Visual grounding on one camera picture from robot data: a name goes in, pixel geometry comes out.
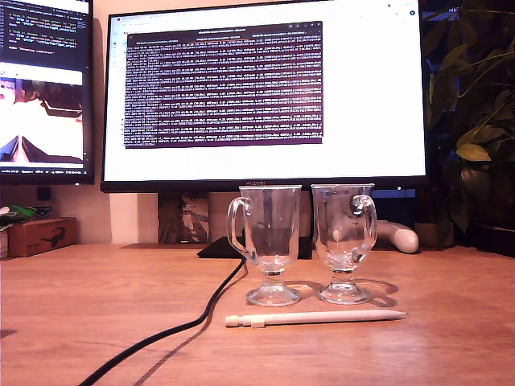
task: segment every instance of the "white stylus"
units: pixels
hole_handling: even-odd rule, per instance
[[[293,314],[231,315],[225,317],[225,326],[251,326],[252,328],[259,328],[274,324],[366,322],[373,320],[404,319],[406,315],[406,312],[392,310],[346,310],[297,312]]]

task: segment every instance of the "glass base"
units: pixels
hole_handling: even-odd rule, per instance
[[[370,292],[352,283],[331,283],[316,294],[317,298],[335,304],[360,304],[370,299]]]
[[[299,300],[299,292],[285,285],[262,285],[247,293],[248,302],[264,307],[289,306]]]

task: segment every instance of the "cardboard box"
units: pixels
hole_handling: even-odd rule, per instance
[[[9,238],[6,231],[0,231],[0,259],[9,256]]]
[[[9,256],[26,257],[77,243],[75,217],[27,221],[9,228]]]

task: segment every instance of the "mug handle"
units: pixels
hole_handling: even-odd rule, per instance
[[[371,250],[377,241],[377,213],[376,205],[372,197],[368,195],[355,195],[352,197],[352,205],[359,212],[365,214],[365,245],[367,250]]]
[[[231,204],[229,205],[229,209],[227,211],[227,238],[234,249],[236,249],[241,255],[249,259],[251,263],[255,264],[255,253],[251,253],[236,238],[236,215],[238,208],[242,206],[244,207],[244,209],[247,209],[249,208],[249,205],[251,203],[252,200],[247,199],[246,197],[236,197],[233,201],[231,201]]]

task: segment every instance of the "desk surface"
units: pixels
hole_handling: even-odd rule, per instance
[[[237,260],[190,248],[74,245],[2,261],[2,386],[77,385],[130,345],[198,318]],[[236,275],[204,325],[154,343],[99,385],[513,385],[515,259],[473,248],[374,251],[356,270],[374,299],[321,302],[331,273],[297,261],[293,306],[248,305],[261,281]],[[226,328],[225,316],[388,308],[407,319]]]

